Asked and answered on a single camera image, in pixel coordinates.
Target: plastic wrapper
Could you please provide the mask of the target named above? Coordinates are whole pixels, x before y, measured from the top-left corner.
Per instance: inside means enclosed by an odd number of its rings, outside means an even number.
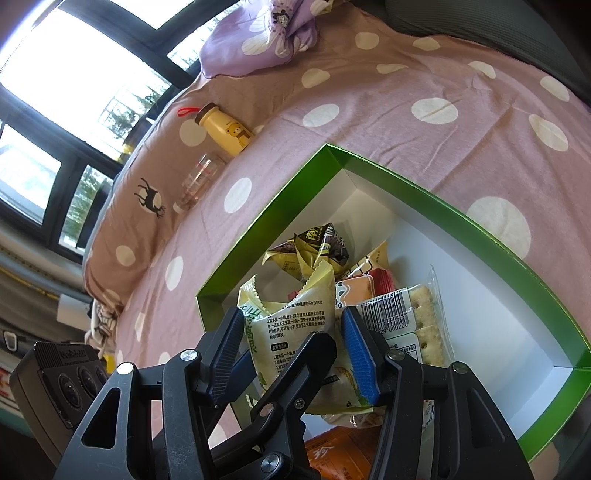
[[[426,281],[367,300],[356,308],[370,330],[426,365],[447,367],[453,361],[435,270]]]
[[[369,476],[379,428],[334,428],[306,442],[308,461],[326,480],[364,480]]]
[[[347,267],[349,252],[332,223],[294,235],[287,242],[266,251],[262,263],[273,260],[283,271],[304,282],[321,261],[326,260],[340,277]]]
[[[238,307],[245,316],[245,335],[261,387],[266,390],[287,366],[311,332],[327,332],[336,342],[337,358],[325,385],[306,408],[308,413],[368,412],[353,367],[335,322],[335,274],[321,261],[298,296],[291,302],[261,301],[252,277],[241,288]]]
[[[340,278],[361,277],[371,275],[374,278],[376,296],[383,295],[397,289],[398,282],[390,272],[388,262],[388,242],[383,241],[365,257],[350,267]]]

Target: barcode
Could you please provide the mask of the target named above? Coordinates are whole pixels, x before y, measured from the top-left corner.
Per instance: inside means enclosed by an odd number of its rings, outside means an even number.
[[[369,330],[379,333],[395,332],[408,326],[408,312],[402,290],[358,305],[361,318]]]

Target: green box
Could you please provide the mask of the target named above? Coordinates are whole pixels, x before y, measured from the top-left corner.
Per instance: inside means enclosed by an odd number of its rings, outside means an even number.
[[[288,277],[275,265],[260,267],[263,253],[327,221],[352,245],[354,261],[389,237],[391,265],[407,286],[420,282],[419,270],[435,266],[456,359],[479,376],[531,460],[591,385],[586,338],[548,286],[478,224],[413,182],[341,148],[322,147],[217,267],[197,294],[205,329],[218,325],[253,273],[262,275],[261,297],[286,301],[262,295],[274,290],[275,276]],[[251,394],[257,398],[254,388]],[[249,422],[245,399],[233,408],[242,425]]]

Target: polka dot sheet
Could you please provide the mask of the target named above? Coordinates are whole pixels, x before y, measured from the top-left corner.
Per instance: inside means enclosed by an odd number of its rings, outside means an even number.
[[[393,32],[351,5],[283,67],[199,79],[157,121],[93,244],[89,292],[121,316],[118,363],[163,363],[203,334],[195,294],[326,142],[429,189],[488,230],[554,290],[591,335],[591,116],[558,80],[457,39]],[[231,159],[177,110],[215,100],[255,134]],[[228,166],[178,208],[205,153]],[[238,428],[226,419],[223,439]]]

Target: yellow snack bag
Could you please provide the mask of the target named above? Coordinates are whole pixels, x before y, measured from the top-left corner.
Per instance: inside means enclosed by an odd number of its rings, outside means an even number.
[[[338,277],[343,274],[349,261],[349,252],[332,223],[317,226],[294,235],[287,242],[266,251],[263,265],[273,260],[292,277],[306,281],[321,261],[327,261]]]
[[[263,389],[279,376],[309,333],[327,332],[336,342],[337,358],[306,412],[372,410],[357,388],[353,366],[335,320],[335,274],[328,262],[321,261],[298,296],[282,308],[279,303],[261,301],[255,277],[240,288],[238,307],[245,316],[245,334]]]
[[[385,270],[390,274],[390,276],[392,276],[392,273],[389,270],[390,266],[388,264],[388,242],[386,240],[380,243],[370,253],[368,253],[365,257],[359,260],[350,269],[348,269],[341,277],[341,280],[353,277],[360,277],[362,275],[368,275],[372,270],[376,268]],[[393,277],[392,279],[394,281],[394,284],[397,285],[398,282],[396,282],[396,280]]]

